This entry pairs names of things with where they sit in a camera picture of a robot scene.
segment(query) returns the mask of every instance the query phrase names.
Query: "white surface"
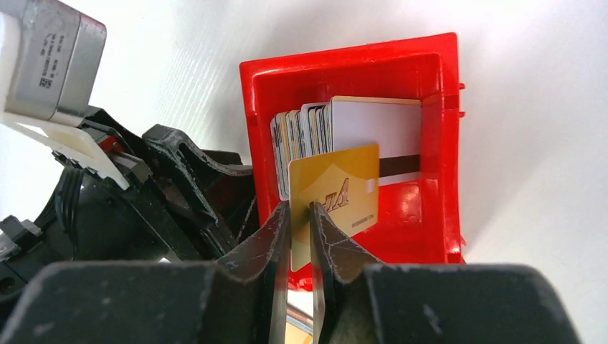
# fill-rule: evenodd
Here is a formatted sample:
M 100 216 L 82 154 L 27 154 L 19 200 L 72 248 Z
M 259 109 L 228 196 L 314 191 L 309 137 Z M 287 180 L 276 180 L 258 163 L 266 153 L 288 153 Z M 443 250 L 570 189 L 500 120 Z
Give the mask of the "white surface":
M 465 257 L 539 268 L 581 337 L 607 342 L 605 1 L 66 2 L 108 27 L 93 105 L 245 156 L 241 61 L 457 32 Z M 59 165 L 6 128 L 0 158 L 0 217 L 33 219 Z

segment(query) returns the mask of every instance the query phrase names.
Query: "card dispenser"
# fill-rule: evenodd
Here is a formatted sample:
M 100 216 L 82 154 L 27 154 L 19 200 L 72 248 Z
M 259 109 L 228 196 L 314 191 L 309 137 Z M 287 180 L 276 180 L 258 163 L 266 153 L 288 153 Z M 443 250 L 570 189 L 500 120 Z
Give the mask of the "card dispenser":
M 378 223 L 354 239 L 387 263 L 461 263 L 458 213 L 460 118 L 454 33 L 260 59 L 240 65 L 260 222 L 279 202 L 270 121 L 336 95 L 422 102 L 419 179 L 379 189 Z M 310 265 L 290 289 L 312 290 Z

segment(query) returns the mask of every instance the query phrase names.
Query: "gold card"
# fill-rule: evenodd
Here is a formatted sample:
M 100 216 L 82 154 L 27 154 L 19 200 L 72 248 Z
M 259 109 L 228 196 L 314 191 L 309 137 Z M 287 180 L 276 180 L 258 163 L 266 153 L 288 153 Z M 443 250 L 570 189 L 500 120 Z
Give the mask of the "gold card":
M 310 262 L 311 202 L 320 202 L 350 237 L 378 221 L 378 154 L 374 144 L 291 161 L 292 271 Z

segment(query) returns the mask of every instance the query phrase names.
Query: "black cable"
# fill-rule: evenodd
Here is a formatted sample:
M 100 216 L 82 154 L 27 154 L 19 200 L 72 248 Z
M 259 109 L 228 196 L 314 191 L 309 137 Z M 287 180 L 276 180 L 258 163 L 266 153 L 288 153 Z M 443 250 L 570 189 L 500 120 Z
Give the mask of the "black cable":
M 85 172 L 79 168 L 66 167 L 61 173 L 54 193 L 54 210 L 60 226 L 72 242 L 72 258 L 77 259 L 77 210 L 80 187 Z

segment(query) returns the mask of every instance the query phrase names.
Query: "white card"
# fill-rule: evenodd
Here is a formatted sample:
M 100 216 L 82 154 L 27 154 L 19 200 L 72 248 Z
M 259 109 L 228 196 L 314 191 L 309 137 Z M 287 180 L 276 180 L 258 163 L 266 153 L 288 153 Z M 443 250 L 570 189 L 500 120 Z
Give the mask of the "white card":
M 317 122 L 317 141 L 319 146 L 319 153 L 327 153 L 325 145 L 325 123 L 323 121 L 323 107 L 315 107 L 316 115 L 315 121 Z
M 304 147 L 303 157 L 306 158 L 313 154 L 312 140 L 310 139 L 310 122 L 308 122 L 308 110 L 304 110 L 304 107 L 302 107 L 298 119 L 300 121 L 300 139 L 302 140 Z
M 289 193 L 287 190 L 287 167 L 289 166 L 289 142 L 287 137 L 287 123 L 285 117 L 288 113 L 277 114 L 277 125 L 280 139 L 280 157 L 281 157 L 281 173 L 279 175 L 280 187 L 279 187 L 279 198 L 281 201 L 287 201 L 289 199 Z
M 325 150 L 331 152 L 331 122 L 329 120 L 329 108 L 330 106 L 323 107 L 323 123 L 325 124 Z
M 295 147 L 295 138 L 293 135 L 293 126 L 292 126 L 292 121 L 293 121 L 293 116 L 295 115 L 297 111 L 290 111 L 288 113 L 285 114 L 285 125 L 287 126 L 287 140 L 288 140 L 288 146 L 289 146 L 289 160 L 288 160 L 288 165 L 289 162 L 291 160 L 296 159 L 296 147 Z
M 282 170 L 283 170 L 283 166 L 282 166 L 282 157 L 281 157 L 281 151 L 280 151 L 280 134 L 279 134 L 279 128 L 278 128 L 278 124 L 277 124 L 277 116 L 273 117 L 272 120 L 270 121 L 270 137 L 272 138 L 272 152 L 275 154 L 275 167 L 276 167 L 276 171 L 277 171 L 277 188 L 279 190 L 279 197 L 281 195 L 281 189 L 282 189 Z
M 301 117 L 300 111 L 297 111 L 293 117 L 293 133 L 295 134 L 296 144 L 298 145 L 298 159 L 306 157 Z
M 318 140 L 318 136 L 315 135 L 315 133 L 317 133 L 316 129 L 317 129 L 317 124 L 318 121 L 314 120 L 314 118 L 316 117 L 316 108 L 318 106 L 324 106 L 327 105 L 326 102 L 313 102 L 310 104 L 304 104 L 302 105 L 302 114 L 308 114 L 306 116 L 306 123 L 305 123 L 305 131 L 307 133 L 307 137 L 305 138 L 305 144 L 308 144 L 308 149 L 307 149 L 307 155 L 306 156 L 312 156 L 312 155 L 316 155 L 319 154 L 320 151 L 318 150 L 318 142 L 316 143 L 315 140 Z
M 336 96 L 331 100 L 331 118 L 333 150 L 378 143 L 379 185 L 419 178 L 419 100 Z

